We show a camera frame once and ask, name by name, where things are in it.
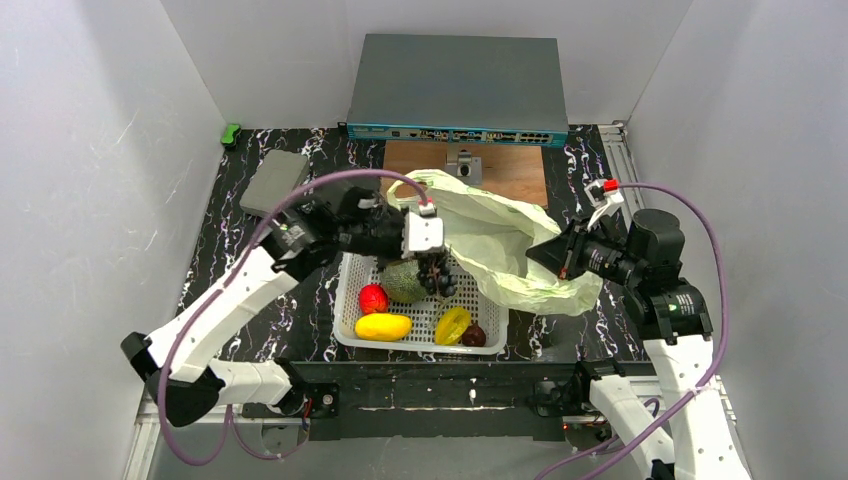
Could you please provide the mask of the light green plastic bag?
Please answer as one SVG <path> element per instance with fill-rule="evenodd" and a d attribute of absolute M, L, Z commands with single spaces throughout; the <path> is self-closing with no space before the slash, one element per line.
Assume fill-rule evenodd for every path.
<path fill-rule="evenodd" d="M 561 233 L 542 207 L 469 186 L 441 170 L 414 170 L 407 177 L 435 203 L 447 248 L 485 297 L 539 315 L 579 316 L 595 308 L 599 276 L 561 280 L 526 256 Z"/>

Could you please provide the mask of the dark fake grapes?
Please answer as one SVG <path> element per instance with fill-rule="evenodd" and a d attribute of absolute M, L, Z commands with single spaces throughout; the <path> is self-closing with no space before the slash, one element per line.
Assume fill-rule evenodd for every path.
<path fill-rule="evenodd" d="M 428 295 L 449 298 L 456 294 L 458 280 L 450 268 L 449 253 L 435 253 L 417 260 L 417 278 Z"/>

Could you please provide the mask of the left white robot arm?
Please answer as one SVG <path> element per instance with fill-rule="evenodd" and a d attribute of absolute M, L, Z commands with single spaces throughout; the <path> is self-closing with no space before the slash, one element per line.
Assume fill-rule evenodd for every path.
<path fill-rule="evenodd" d="M 129 334 L 121 349 L 174 427 L 221 405 L 285 404 L 303 382 L 286 361 L 223 361 L 219 351 L 267 305 L 340 253 L 401 259 L 410 214 L 360 187 L 325 187 L 298 199 L 180 315 L 150 334 Z"/>

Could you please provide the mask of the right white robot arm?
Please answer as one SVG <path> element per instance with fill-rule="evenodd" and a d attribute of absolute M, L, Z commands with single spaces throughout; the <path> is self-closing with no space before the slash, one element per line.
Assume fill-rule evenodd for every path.
<path fill-rule="evenodd" d="M 680 275 L 684 243 L 676 216 L 643 209 L 623 240 L 580 219 L 527 256 L 562 279 L 593 273 L 624 290 L 664 411 L 648 409 L 614 360 L 577 363 L 563 394 L 608 421 L 622 443 L 610 461 L 632 457 L 643 479 L 747 479 L 715 381 L 713 324 L 701 292 Z"/>

